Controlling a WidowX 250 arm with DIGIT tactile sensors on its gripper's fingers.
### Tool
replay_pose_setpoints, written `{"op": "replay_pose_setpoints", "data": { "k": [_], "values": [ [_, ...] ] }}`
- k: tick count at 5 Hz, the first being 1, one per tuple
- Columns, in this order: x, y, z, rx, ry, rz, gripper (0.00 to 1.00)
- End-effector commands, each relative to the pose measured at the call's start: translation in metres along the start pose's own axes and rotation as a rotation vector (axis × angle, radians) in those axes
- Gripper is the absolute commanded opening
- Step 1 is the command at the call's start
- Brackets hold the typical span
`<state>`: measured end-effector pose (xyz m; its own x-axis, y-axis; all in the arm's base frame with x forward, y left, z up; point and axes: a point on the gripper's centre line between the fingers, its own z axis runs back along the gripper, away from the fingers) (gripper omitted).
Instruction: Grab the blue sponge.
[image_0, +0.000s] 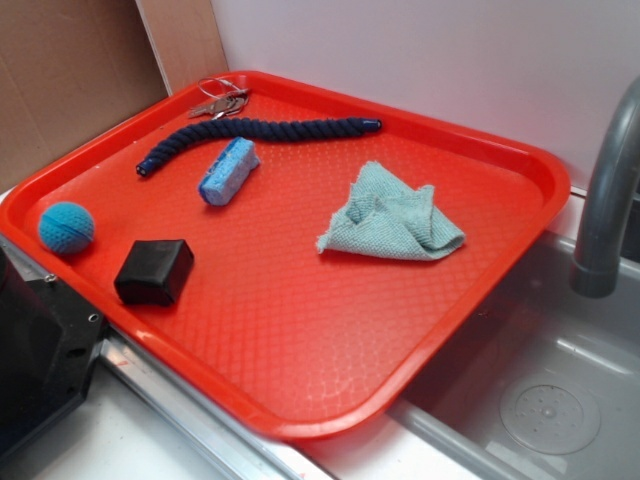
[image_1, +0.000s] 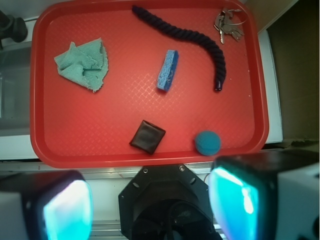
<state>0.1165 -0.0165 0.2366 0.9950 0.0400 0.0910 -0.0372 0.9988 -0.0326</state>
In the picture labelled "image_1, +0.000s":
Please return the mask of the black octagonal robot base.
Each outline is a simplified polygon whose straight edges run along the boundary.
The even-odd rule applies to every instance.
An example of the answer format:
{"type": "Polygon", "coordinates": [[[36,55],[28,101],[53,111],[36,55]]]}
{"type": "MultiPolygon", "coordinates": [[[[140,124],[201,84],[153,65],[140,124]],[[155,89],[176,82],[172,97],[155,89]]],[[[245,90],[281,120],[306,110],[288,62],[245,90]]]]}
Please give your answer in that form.
{"type": "Polygon", "coordinates": [[[220,240],[209,186],[185,165],[144,166],[118,195],[129,240],[220,240]]]}

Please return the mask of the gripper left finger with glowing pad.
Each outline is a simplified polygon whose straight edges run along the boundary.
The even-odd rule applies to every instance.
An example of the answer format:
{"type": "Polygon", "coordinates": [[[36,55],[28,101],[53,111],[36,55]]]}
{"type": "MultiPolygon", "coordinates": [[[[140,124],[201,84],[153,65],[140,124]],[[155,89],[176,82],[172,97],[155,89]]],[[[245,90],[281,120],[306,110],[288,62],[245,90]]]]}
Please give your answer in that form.
{"type": "Polygon", "coordinates": [[[90,185],[76,170],[16,173],[0,180],[2,240],[87,240],[90,185]]]}

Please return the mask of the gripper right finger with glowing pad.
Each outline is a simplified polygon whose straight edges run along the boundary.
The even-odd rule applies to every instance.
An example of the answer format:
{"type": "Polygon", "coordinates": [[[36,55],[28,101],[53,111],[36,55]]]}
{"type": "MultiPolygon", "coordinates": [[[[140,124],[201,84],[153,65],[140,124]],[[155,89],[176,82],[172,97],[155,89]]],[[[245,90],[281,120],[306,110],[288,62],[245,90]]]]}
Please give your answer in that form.
{"type": "Polygon", "coordinates": [[[220,156],[208,179],[210,206],[229,240],[317,240],[320,155],[302,149],[220,156]]]}

